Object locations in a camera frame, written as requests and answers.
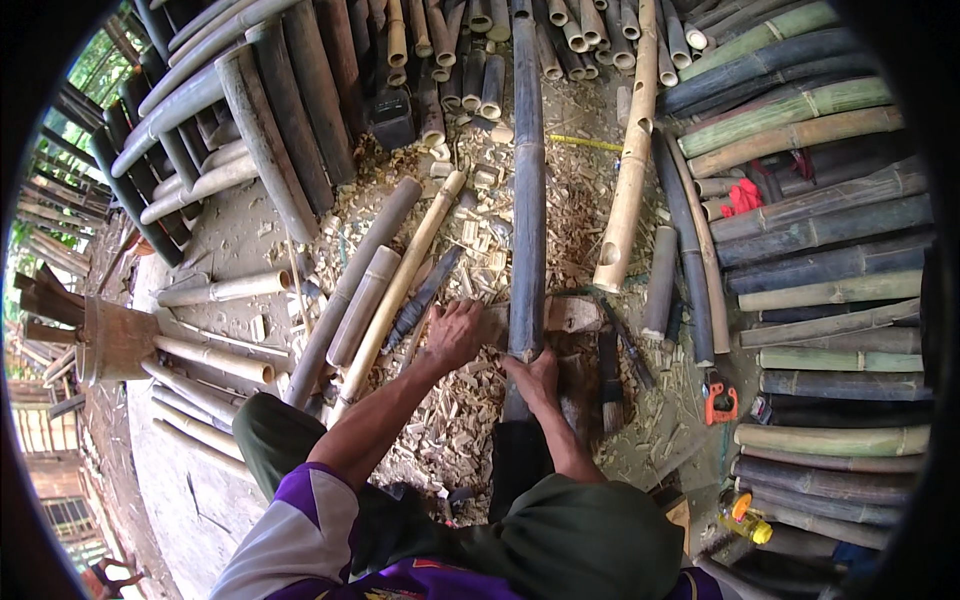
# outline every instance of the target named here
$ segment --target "person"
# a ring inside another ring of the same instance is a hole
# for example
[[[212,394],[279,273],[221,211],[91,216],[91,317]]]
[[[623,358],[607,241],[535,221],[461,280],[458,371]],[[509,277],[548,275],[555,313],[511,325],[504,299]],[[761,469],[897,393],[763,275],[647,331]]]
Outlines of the person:
[[[121,563],[120,561],[104,557],[81,573],[81,581],[83,581],[86,588],[90,590],[90,595],[92,595],[95,600],[123,598],[123,594],[120,593],[120,588],[135,586],[141,579],[147,576],[146,571],[141,571],[128,579],[111,581],[107,576],[108,566],[122,566],[129,569],[130,572],[135,572],[136,560],[130,561],[129,563]]]
[[[549,348],[529,365],[500,361],[540,423],[555,472],[499,522],[454,529],[412,494],[397,499],[367,483],[420,401],[477,355],[482,310],[472,300],[433,306],[425,352],[329,431],[269,394],[244,404],[233,434],[271,504],[211,599],[719,597],[699,569],[680,577],[684,530],[646,493],[607,481],[581,448],[558,405]]]

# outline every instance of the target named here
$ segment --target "dirt floor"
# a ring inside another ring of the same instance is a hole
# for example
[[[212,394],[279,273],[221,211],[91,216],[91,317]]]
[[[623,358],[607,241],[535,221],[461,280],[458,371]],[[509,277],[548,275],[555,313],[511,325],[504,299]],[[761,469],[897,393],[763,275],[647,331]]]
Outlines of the dirt floor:
[[[615,123],[616,89],[629,81],[613,69],[603,68],[600,78],[571,84],[544,82],[544,120],[548,133],[588,137],[619,143],[622,130]],[[512,124],[512,82],[508,74],[504,114]],[[437,235],[431,256],[439,258],[451,244],[467,247],[457,268],[442,288],[440,300],[463,296],[487,303],[509,299],[510,265],[500,269],[498,253],[505,244],[492,235],[493,216],[513,220],[511,145],[493,144],[489,135],[470,124],[448,123],[448,139],[456,164],[472,172],[475,165],[503,169],[503,181],[490,190],[481,190],[480,205],[451,209]],[[433,161],[425,148],[408,148],[392,155],[376,150],[368,141],[360,157],[357,182],[341,186],[338,203],[322,221],[323,234],[316,244],[302,248],[315,263],[308,268],[325,294],[332,291],[345,258],[375,214],[379,203],[403,175],[424,184],[420,201],[394,241],[401,250],[410,239],[429,199],[439,185],[429,178]],[[589,146],[548,141],[547,163],[553,175],[548,185],[548,280],[549,293],[587,286],[597,259],[599,242],[610,212],[616,182],[617,152]],[[662,356],[653,343],[641,342],[639,320],[646,300],[645,274],[653,248],[653,231],[662,222],[662,192],[656,187],[653,166],[648,165],[644,207],[637,231],[635,253],[624,293],[611,296],[611,303],[630,328],[637,345],[658,380],[657,389],[643,391],[633,380],[625,362],[620,366],[628,403],[629,421],[623,430],[596,446],[596,460],[610,478],[630,482],[654,491],[670,475],[690,501],[692,550],[699,547],[715,513],[719,491],[722,438],[732,438],[732,428],[704,425],[701,375],[694,368],[686,327],[681,344],[672,356]],[[465,239],[468,222],[478,225],[476,239]],[[114,241],[100,240],[101,248]],[[288,268],[289,254],[282,222],[258,181],[218,194],[207,201],[204,214],[194,225],[194,237],[185,251],[184,265],[171,272],[155,255],[140,259],[132,287],[132,307],[155,312],[156,290],[192,287],[212,277],[222,280]],[[94,271],[107,260],[96,252]],[[129,259],[113,276],[107,297],[123,301],[127,292],[122,281],[130,270]],[[276,293],[253,299],[209,303],[175,308],[160,316],[167,335],[196,342],[199,334],[172,321],[251,341],[250,321],[262,315],[267,339],[262,344],[290,353],[289,357],[250,354],[273,364],[278,373],[289,372],[302,344],[302,334],[291,332],[300,318],[291,316],[286,294]],[[209,342],[216,348],[243,354],[237,347]],[[570,336],[558,341],[562,354],[581,354],[588,369],[595,365],[595,335]],[[382,382],[396,374],[409,343],[377,362],[371,381]],[[444,495],[469,486],[475,498],[467,502],[454,522],[477,522],[489,502],[490,444],[488,434],[502,401],[502,375],[492,361],[495,352],[486,348],[468,368],[446,377],[424,400],[411,424],[374,474],[377,483],[404,479],[427,497]],[[235,404],[256,391],[277,394],[276,384],[257,385],[223,372],[175,361],[195,379],[230,388],[232,394],[214,391]],[[718,368],[736,386],[740,413],[749,410],[756,393],[754,356],[736,348],[721,359]],[[130,381],[122,386],[96,386],[88,401],[86,417],[97,448],[96,463],[103,474],[108,511],[124,546],[135,553],[154,574],[143,584],[146,597],[205,597],[239,541],[266,507],[263,495],[247,481],[225,474],[194,457],[157,432],[152,420],[151,380]],[[730,443],[729,463],[735,448]]]

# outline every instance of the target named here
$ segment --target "green bamboo pole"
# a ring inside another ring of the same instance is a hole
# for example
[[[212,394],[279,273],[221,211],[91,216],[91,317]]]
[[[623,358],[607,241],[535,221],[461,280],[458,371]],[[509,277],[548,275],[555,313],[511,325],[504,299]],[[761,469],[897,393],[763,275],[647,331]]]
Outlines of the green bamboo pole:
[[[680,81],[685,82],[721,64],[738,59],[788,37],[799,36],[837,23],[840,17],[826,2],[815,2],[799,7],[769,21],[760,23],[746,34],[737,37],[690,66],[677,71]]]
[[[800,369],[807,371],[920,372],[924,359],[920,354],[890,352],[844,352],[821,348],[774,346],[761,348],[756,362],[764,369]]]
[[[920,295],[923,276],[922,269],[879,273],[839,281],[798,285],[782,290],[741,294],[737,301],[740,304],[740,310],[751,312],[820,304],[844,304],[863,300],[916,298]]]
[[[754,133],[790,123],[892,103],[893,96],[880,77],[854,79],[798,92],[789,98],[736,114],[684,135],[677,143],[684,156],[693,158]]]
[[[733,441],[753,448],[826,456],[908,456],[923,454],[930,440],[929,425],[876,429],[777,427],[742,423]]]

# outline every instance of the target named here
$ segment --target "bamboo pole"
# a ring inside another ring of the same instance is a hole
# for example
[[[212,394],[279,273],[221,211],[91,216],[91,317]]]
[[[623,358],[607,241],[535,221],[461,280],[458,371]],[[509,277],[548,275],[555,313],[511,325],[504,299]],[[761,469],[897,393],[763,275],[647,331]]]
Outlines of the bamboo pole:
[[[376,249],[326,352],[326,362],[330,365],[349,366],[399,263],[400,255],[393,250],[386,246]]]
[[[210,446],[218,452],[223,452],[227,456],[240,462],[244,462],[243,454],[240,453],[240,447],[229,433],[224,433],[200,420],[196,420],[189,415],[185,415],[179,410],[172,408],[160,400],[154,399],[154,413],[167,421],[180,431],[205,445]]]
[[[258,294],[286,292],[290,287],[288,271],[270,271],[254,276],[217,281],[201,287],[163,290],[156,295],[156,303],[164,307],[188,306],[204,302],[224,302]]]
[[[742,348],[789,346],[795,342],[832,338],[847,333],[877,329],[919,314],[920,301],[906,300],[896,304],[812,321],[741,331],[740,346]]]
[[[730,352],[730,330],[727,327],[727,303],[723,294],[723,279],[720,278],[720,267],[717,265],[717,255],[713,247],[713,238],[710,237],[709,224],[700,205],[693,178],[684,165],[684,157],[677,145],[677,139],[672,133],[664,135],[670,154],[677,164],[677,171],[684,185],[686,199],[690,204],[690,213],[693,225],[700,242],[700,253],[704,261],[704,271],[707,275],[707,292],[710,302],[710,321],[713,327],[713,352],[726,354]]]
[[[903,118],[897,108],[863,108],[755,133],[692,158],[687,164],[694,177],[702,179],[759,156],[868,133],[893,132],[899,129],[903,129]]]
[[[878,429],[776,427],[744,423],[736,426],[733,441],[757,449],[843,457],[883,457],[923,454],[929,425]]]
[[[230,112],[250,148],[253,163],[277,212],[294,239],[302,243],[312,242],[320,228],[270,112],[252,47],[245,44],[227,52],[217,59],[216,68]]]
[[[801,454],[771,448],[745,445],[740,448],[745,456],[756,456],[778,463],[801,467],[825,468],[828,470],[851,471],[860,473],[916,473],[924,467],[926,455],[909,456],[827,456],[823,454]]]
[[[648,340],[662,341],[670,316],[673,294],[673,274],[677,262],[677,232],[669,226],[657,228],[654,241],[654,259],[647,283],[647,301],[643,305],[640,335]]]
[[[140,363],[140,366],[144,371],[155,377],[157,381],[189,400],[211,417],[215,417],[227,425],[233,425],[233,418],[237,415],[237,407],[211,394],[206,386],[182,375],[177,375],[149,360],[144,360]]]
[[[390,243],[400,229],[410,208],[420,198],[420,184],[409,177],[400,180],[394,193],[383,202],[373,224],[349,264],[337,281],[337,287],[330,296],[320,321],[307,339],[306,348],[293,373],[290,385],[283,401],[302,410],[324,367],[326,352],[337,331],[340,321],[347,311],[350,299],[356,293],[363,274],[367,271],[377,248]]]
[[[639,19],[643,36],[636,49],[636,81],[630,121],[623,140],[610,220],[600,247],[600,260],[593,272],[593,285],[614,293],[618,293],[623,285],[634,245],[657,99],[657,32],[653,3],[644,3],[640,7]]]
[[[340,389],[337,406],[330,416],[328,426],[335,423],[362,392],[373,361],[379,355],[380,347],[383,346],[383,341],[390,330],[394,315],[406,298],[410,281],[420,267],[423,257],[433,242],[437,229],[440,228],[446,212],[450,209],[457,194],[460,193],[460,188],[463,187],[465,181],[466,177],[460,171],[451,173],[446,178],[444,186],[437,193],[437,197],[430,205],[423,221],[420,222],[417,232],[396,268],[390,286],[384,293],[383,300],[373,314],[370,327],[367,329],[367,333],[353,358],[350,370],[344,377],[344,385]]]
[[[275,372],[273,365],[243,356],[237,356],[216,348],[175,340],[162,335],[154,337],[157,348],[223,372],[234,374],[250,381],[269,385],[273,383]]]

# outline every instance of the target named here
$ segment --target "hole in bamboo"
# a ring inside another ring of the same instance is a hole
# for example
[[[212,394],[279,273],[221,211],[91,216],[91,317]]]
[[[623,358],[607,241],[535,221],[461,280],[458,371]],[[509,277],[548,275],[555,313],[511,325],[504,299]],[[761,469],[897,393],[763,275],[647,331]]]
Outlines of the hole in bamboo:
[[[600,249],[600,266],[610,267],[620,260],[620,249],[614,242],[604,242]]]

